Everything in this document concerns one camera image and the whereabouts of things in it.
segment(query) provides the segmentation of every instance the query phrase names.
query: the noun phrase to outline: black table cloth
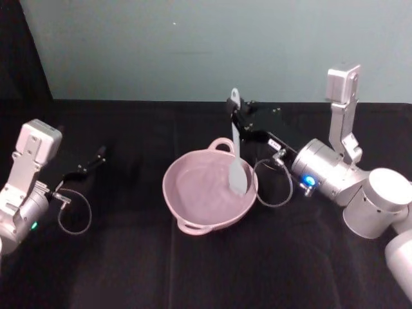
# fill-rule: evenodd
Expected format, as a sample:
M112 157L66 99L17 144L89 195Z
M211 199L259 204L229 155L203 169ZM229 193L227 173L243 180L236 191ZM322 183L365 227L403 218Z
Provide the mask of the black table cloth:
M276 210L256 202L239 223L206 236L178 230L162 177L184 153L231 136L224 103L28 106L0 104L1 183L21 125L33 118L64 126L59 153L41 174L49 185L102 144L110 152L90 179L67 184L89 199L91 229L63 233L59 203L51 203L39 227L3 258L0 308L412 308L384 260L396 234L389 229L373 241L354 235L342 209L318 193L308 199L296 190ZM289 124L327 142L328 104L280 106ZM412 179L412 105L359 104L354 132L361 168L388 167ZM252 162L264 156L259 150L247 144L242 154ZM287 194L281 174L262 168L258 175L266 200Z

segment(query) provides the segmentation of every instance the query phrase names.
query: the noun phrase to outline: cable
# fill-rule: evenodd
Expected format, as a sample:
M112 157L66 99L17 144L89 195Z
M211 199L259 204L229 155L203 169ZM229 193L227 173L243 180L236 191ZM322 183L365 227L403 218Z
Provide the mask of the cable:
M66 229L66 228L63 226L63 224L62 224L62 213L63 213L63 210L64 210L64 208L65 208L65 206L66 206L66 204L63 204L63 206L60 208L59 215L57 216L57 223L59 224L59 227L60 227L64 232L66 232L67 234L72 235L72 236L77 236L77 235L84 234L84 233L87 232L87 230L90 228L90 226L91 226L91 219L92 219L91 206L90 206L90 204L89 204L88 199L85 198L83 194L81 194L81 193L79 193L79 192L77 192L77 191L71 190L71 189L65 189L65 188L61 189L61 188L59 188L59 190L68 191L68 192L72 192L72 193L78 194L78 195L86 202L86 204L87 204L87 206L88 206L88 210L89 210L89 222L88 222L88 224L86 225L86 227L85 227L84 229L82 229L80 232L72 232L72 231Z
M259 166L259 164L262 164L264 162L270 162L270 159L262 159L262 160L256 162L255 166L253 167L252 179L254 179L254 177L255 177L256 168ZM261 199L259 193L258 193L258 190L256 190L255 183L252 182L253 186L255 188L255 191L256 191L256 197L264 206L271 207L271 208L278 208L278 207L283 206L284 204L288 203L290 201L290 199L292 198L292 195L294 193L294 184L293 184L293 181L292 181L292 175L290 174L288 168L284 164L281 164L280 167L282 167L283 170L285 171L286 177L288 178L288 181L289 181L289 188L290 188L288 197L284 201L282 201L281 203L269 204L269 203L266 203L265 201L263 201Z

